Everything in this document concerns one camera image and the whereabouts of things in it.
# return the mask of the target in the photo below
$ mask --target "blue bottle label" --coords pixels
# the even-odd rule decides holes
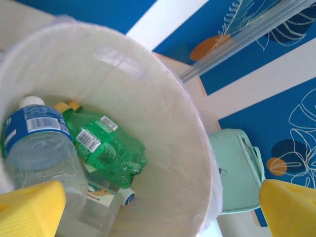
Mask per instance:
[[[22,138],[37,132],[60,132],[72,137],[62,114],[46,105],[32,105],[13,113],[5,123],[4,147],[6,155],[12,146]]]
[[[124,205],[125,205],[125,206],[129,205],[130,202],[134,199],[134,197],[135,197],[135,194],[131,194],[131,195],[128,197],[128,199],[126,199]]]

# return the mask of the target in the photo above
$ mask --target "leaf pattern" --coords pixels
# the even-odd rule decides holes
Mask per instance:
[[[306,31],[315,20],[316,3],[268,32],[266,37],[257,39],[257,43],[263,50],[267,48],[271,40],[282,46],[293,46],[306,36]]]
[[[276,154],[270,159],[268,169],[275,175],[291,177],[291,183],[316,189],[316,88],[310,90],[294,108],[288,122],[294,128],[290,129],[292,148],[279,146],[284,154]]]
[[[218,31],[219,38],[217,39],[217,42],[207,54],[211,53],[214,49],[227,41],[228,37],[231,38],[241,32],[258,17],[280,3],[280,0],[275,0],[272,3],[268,2],[270,1],[264,0],[257,9],[253,9],[254,0],[234,1],[229,8],[229,12],[225,14],[222,30]]]

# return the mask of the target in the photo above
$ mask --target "yellow plastic object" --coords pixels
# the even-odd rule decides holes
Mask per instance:
[[[72,109],[74,109],[74,111],[76,111],[77,109],[81,107],[81,104],[79,104],[77,101],[71,101],[67,105],[71,107]]]
[[[64,102],[58,103],[57,105],[54,106],[54,108],[61,113],[65,112],[68,109],[71,109],[71,107]]]
[[[0,237],[53,237],[66,204],[60,181],[0,195]]]
[[[265,180],[259,201],[273,237],[316,236],[316,190]]]

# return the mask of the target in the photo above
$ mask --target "trash bin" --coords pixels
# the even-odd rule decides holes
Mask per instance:
[[[146,146],[133,204],[111,236],[195,236],[221,212],[214,153],[182,83],[148,50],[111,29],[59,22],[19,42],[0,65],[0,117],[26,95],[106,111]]]

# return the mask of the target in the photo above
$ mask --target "water bottle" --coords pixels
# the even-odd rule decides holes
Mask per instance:
[[[147,164],[145,156],[132,149],[98,117],[77,114],[65,103],[58,103],[55,109],[66,119],[79,157],[101,171],[110,183],[129,188],[134,176]]]
[[[77,218],[61,222],[56,236],[105,237],[109,235],[118,211],[122,195],[89,183],[88,200]]]
[[[137,138],[130,136],[122,128],[122,126],[115,123],[108,115],[105,115],[104,113],[101,113],[101,112],[84,110],[82,105],[80,103],[78,103],[77,101],[71,101],[68,103],[68,105],[75,111],[75,113],[82,114],[82,115],[97,116],[103,123],[110,126],[113,129],[113,131],[115,133],[117,133],[125,143],[140,150],[141,153],[145,152],[146,148],[145,148],[144,144],[142,142],[140,142]]]
[[[49,180],[66,192],[63,216],[86,203],[88,183],[63,116],[35,96],[24,98],[4,129],[5,165],[17,189]]]

